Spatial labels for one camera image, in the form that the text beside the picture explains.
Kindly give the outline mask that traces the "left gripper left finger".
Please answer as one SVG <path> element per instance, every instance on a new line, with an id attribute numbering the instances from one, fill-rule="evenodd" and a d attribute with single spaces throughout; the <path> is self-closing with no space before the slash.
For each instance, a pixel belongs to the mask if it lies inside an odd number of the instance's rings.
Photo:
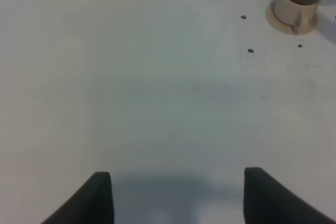
<path id="1" fill-rule="evenodd" d="M 51 216 L 46 224 L 114 224 L 114 205 L 111 176 L 95 172 Z"/>

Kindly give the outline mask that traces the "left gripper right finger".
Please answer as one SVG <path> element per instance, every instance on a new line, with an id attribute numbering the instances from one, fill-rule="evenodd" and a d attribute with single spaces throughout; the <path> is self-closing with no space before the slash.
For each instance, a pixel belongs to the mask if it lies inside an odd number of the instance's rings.
<path id="1" fill-rule="evenodd" d="M 243 213 L 247 224 L 335 223 L 260 167 L 244 170 Z"/>

